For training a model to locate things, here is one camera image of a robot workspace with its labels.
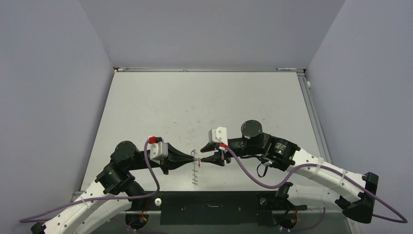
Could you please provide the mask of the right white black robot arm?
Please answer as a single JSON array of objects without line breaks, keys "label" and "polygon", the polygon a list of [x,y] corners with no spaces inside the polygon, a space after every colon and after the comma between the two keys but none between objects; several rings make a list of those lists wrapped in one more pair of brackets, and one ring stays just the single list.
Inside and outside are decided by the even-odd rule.
[{"label": "right white black robot arm", "polygon": [[264,166],[303,176],[319,187],[288,186],[276,193],[275,202],[287,209],[292,204],[341,210],[349,219],[371,223],[378,175],[353,173],[308,153],[297,144],[263,132],[257,120],[241,126],[242,136],[228,138],[225,127],[212,128],[202,153],[213,152],[202,162],[224,166],[231,158],[255,157]]}]

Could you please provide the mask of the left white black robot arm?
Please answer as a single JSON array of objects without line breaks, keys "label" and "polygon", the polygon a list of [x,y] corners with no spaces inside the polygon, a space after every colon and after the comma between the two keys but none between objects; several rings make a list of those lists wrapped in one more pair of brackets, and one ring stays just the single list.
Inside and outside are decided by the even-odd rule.
[{"label": "left white black robot arm", "polygon": [[[110,162],[74,202],[60,208],[60,213],[31,227],[33,234],[90,234],[122,211],[141,209],[148,197],[160,191],[153,171],[159,167],[164,174],[188,163],[195,157],[182,153],[161,137],[150,137],[142,151],[130,141],[120,142],[110,156]],[[146,192],[133,170],[148,169],[156,189]]]}]

